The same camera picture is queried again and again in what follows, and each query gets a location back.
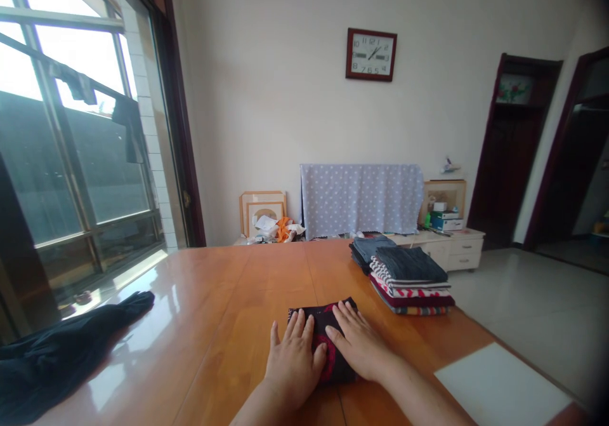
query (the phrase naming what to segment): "polka dot cloth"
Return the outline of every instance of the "polka dot cloth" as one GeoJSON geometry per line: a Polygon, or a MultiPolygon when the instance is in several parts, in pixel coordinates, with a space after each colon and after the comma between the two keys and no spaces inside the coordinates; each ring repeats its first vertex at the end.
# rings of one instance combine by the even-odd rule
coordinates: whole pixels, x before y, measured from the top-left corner
{"type": "Polygon", "coordinates": [[[417,232],[423,173],[416,164],[301,164],[300,174],[307,240],[417,232]]]}

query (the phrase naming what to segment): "red clock frame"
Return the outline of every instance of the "red clock frame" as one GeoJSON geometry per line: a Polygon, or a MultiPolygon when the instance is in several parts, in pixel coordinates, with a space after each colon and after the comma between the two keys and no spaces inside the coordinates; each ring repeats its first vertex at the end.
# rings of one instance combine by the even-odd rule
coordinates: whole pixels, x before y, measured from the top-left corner
{"type": "Polygon", "coordinates": [[[398,35],[390,32],[379,32],[366,29],[354,29],[349,28],[347,33],[347,69],[345,73],[346,78],[359,79],[359,80],[375,80],[375,81],[393,81],[393,65],[395,63],[395,47],[398,43],[398,35]],[[393,51],[391,52],[391,68],[389,75],[384,76],[380,74],[362,74],[361,72],[353,72],[351,70],[352,59],[353,59],[353,35],[354,34],[365,34],[367,36],[379,36],[388,37],[393,39],[393,51]]]}

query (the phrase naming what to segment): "wall clock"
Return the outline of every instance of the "wall clock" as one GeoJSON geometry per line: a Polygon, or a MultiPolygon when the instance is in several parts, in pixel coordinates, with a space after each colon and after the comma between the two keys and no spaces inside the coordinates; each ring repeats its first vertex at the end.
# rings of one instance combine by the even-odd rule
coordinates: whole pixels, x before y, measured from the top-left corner
{"type": "Polygon", "coordinates": [[[397,34],[349,28],[347,78],[392,81],[397,34]]]}

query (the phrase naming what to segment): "clock face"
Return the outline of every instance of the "clock face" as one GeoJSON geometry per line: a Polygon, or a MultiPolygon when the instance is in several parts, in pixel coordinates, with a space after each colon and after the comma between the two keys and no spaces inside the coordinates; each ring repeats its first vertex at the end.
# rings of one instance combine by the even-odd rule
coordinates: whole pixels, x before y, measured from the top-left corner
{"type": "Polygon", "coordinates": [[[388,76],[394,40],[393,37],[354,34],[351,72],[388,76]]]}

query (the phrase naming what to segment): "finger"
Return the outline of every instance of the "finger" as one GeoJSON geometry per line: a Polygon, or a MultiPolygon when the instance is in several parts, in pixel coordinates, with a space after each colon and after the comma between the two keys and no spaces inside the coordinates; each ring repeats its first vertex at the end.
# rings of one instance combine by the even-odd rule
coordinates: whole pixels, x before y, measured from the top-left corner
{"type": "Polygon", "coordinates": [[[353,322],[355,321],[353,319],[353,317],[351,316],[351,314],[349,313],[349,309],[347,309],[347,306],[344,304],[343,301],[338,301],[338,309],[341,311],[341,313],[344,316],[345,321],[349,321],[349,322],[353,322]]]}
{"type": "Polygon", "coordinates": [[[293,337],[300,337],[303,335],[303,329],[305,328],[305,311],[300,309],[298,311],[298,319],[296,320],[296,324],[294,325],[294,329],[292,330],[293,337]]]}
{"type": "Polygon", "coordinates": [[[366,326],[370,327],[370,323],[368,323],[368,320],[366,320],[366,318],[363,317],[362,313],[359,310],[357,311],[357,316],[361,320],[362,323],[364,323],[366,326]]]}
{"type": "Polygon", "coordinates": [[[332,313],[334,313],[334,317],[336,317],[336,321],[338,321],[338,325],[342,329],[344,329],[344,327],[349,324],[349,320],[347,320],[347,318],[344,316],[343,312],[341,312],[341,309],[339,309],[338,307],[333,306],[332,313]]]}
{"type": "Polygon", "coordinates": [[[338,351],[340,351],[340,353],[342,353],[344,356],[345,352],[347,352],[351,346],[351,344],[347,342],[347,339],[345,339],[338,329],[333,328],[332,326],[326,326],[325,333],[328,334],[328,337],[330,340],[332,340],[334,346],[336,346],[338,351]]]}
{"type": "Polygon", "coordinates": [[[317,345],[315,353],[313,353],[313,372],[317,380],[319,380],[319,377],[322,374],[322,370],[324,370],[327,351],[328,344],[322,343],[320,345],[317,345]]]}
{"type": "Polygon", "coordinates": [[[276,345],[279,345],[281,342],[279,341],[279,334],[277,333],[277,322],[274,321],[271,326],[271,348],[276,345]]]}
{"type": "Polygon", "coordinates": [[[315,325],[315,318],[313,315],[309,315],[309,318],[306,319],[306,324],[304,326],[303,338],[306,342],[306,346],[310,347],[311,342],[313,341],[313,327],[315,325]]]}
{"type": "Polygon", "coordinates": [[[293,312],[290,317],[290,321],[287,323],[287,328],[284,333],[284,340],[292,335],[292,329],[294,329],[294,325],[296,324],[296,319],[298,318],[298,312],[293,312]]]}
{"type": "Polygon", "coordinates": [[[349,314],[351,315],[351,317],[353,317],[353,320],[358,321],[357,319],[357,314],[355,313],[355,309],[353,308],[353,306],[351,305],[351,302],[347,301],[345,303],[345,306],[347,307],[347,311],[349,312],[349,314]]]}

